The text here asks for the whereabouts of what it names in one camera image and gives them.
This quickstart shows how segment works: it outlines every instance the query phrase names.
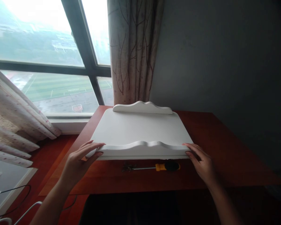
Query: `green field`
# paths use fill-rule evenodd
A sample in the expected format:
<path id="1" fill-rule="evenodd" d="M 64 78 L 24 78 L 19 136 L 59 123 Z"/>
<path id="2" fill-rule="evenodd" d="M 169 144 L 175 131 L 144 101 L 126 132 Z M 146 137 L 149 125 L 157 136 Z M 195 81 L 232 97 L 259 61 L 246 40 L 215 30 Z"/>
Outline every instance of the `green field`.
<path id="1" fill-rule="evenodd" d="M 101 90 L 112 88 L 110 78 L 99 81 Z M 93 91 L 88 76 L 54 73 L 36 73 L 26 83 L 22 92 L 32 101 L 58 98 Z"/>

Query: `wall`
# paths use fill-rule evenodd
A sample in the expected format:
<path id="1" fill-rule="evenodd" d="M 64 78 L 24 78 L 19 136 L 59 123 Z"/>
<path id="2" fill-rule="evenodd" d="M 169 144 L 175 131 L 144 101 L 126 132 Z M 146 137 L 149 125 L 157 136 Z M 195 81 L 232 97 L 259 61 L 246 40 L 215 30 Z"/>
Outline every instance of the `wall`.
<path id="1" fill-rule="evenodd" d="M 15 188 L 28 170 L 27 168 L 0 161 L 0 172 L 2 172 L 0 176 L 0 191 Z M 8 194 L 8 192 L 0 194 L 0 204 L 5 200 Z"/>
<path id="2" fill-rule="evenodd" d="M 281 169 L 281 6 L 166 1 L 150 101 L 214 113 Z"/>

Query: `right hand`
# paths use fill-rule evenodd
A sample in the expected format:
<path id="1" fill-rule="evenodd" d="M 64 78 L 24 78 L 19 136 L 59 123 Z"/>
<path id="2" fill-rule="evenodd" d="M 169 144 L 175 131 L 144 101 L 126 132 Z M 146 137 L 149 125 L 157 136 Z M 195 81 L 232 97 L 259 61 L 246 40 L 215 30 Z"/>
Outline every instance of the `right hand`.
<path id="1" fill-rule="evenodd" d="M 194 164 L 198 175 L 206 183 L 207 187 L 211 188 L 216 185 L 218 183 L 218 180 L 211 157 L 207 155 L 199 145 L 189 143 L 183 143 L 182 145 L 185 145 L 191 149 L 191 151 L 186 151 L 185 153 Z M 201 161 L 198 161 L 193 153 L 196 153 L 197 156 L 201 158 Z"/>

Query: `black cable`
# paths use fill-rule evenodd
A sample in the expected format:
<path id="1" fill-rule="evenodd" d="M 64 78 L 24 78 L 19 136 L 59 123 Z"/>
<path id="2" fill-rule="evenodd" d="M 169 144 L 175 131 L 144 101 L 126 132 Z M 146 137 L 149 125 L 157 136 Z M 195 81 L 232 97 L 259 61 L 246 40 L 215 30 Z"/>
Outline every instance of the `black cable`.
<path id="1" fill-rule="evenodd" d="M 10 214 L 10 213 L 12 213 L 13 211 L 15 211 L 16 209 L 18 209 L 18 208 L 21 206 L 21 204 L 25 201 L 25 199 L 27 198 L 27 196 L 29 195 L 30 190 L 31 190 L 31 186 L 30 186 L 29 184 L 26 184 L 26 185 L 23 185 L 23 186 L 20 186 L 20 187 L 16 187 L 16 188 L 13 188 L 13 189 L 9 189 L 9 190 L 7 190 L 7 191 L 3 191 L 3 192 L 0 193 L 0 194 L 2 194 L 2 193 L 8 192 L 8 191 L 12 191 L 12 190 L 15 190 L 15 189 L 18 189 L 18 188 L 22 188 L 22 187 L 29 187 L 28 193 L 26 194 L 26 196 L 25 196 L 25 198 L 23 199 L 23 201 L 22 201 L 15 209 L 13 209 L 12 211 L 7 212 L 7 213 L 5 213 L 5 214 L 3 214 L 3 215 L 0 215 L 0 217 L 6 216 L 7 214 Z"/>
<path id="2" fill-rule="evenodd" d="M 74 202 L 73 202 L 73 203 L 72 203 L 69 207 L 67 207 L 67 208 L 63 209 L 62 211 L 65 211 L 65 210 L 67 210 L 67 209 L 71 208 L 71 207 L 75 204 L 76 199 L 77 199 L 77 195 L 75 196 Z"/>

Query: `window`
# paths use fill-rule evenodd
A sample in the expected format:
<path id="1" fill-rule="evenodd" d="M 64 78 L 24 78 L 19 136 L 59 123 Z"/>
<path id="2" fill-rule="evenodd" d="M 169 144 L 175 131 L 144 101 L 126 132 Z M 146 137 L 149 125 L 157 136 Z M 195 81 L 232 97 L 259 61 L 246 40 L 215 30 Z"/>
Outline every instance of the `window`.
<path id="1" fill-rule="evenodd" d="M 110 66 L 107 1 L 82 0 L 82 3 L 97 63 Z"/>
<path id="2" fill-rule="evenodd" d="M 113 105 L 106 1 L 0 0 L 0 70 L 47 116 Z"/>
<path id="3" fill-rule="evenodd" d="M 99 106 L 88 76 L 1 72 L 44 114 L 94 113 Z"/>
<path id="4" fill-rule="evenodd" d="M 84 67 L 58 0 L 0 0 L 0 60 Z"/>
<path id="5" fill-rule="evenodd" d="M 113 88 L 111 77 L 97 77 L 104 105 L 113 106 Z"/>

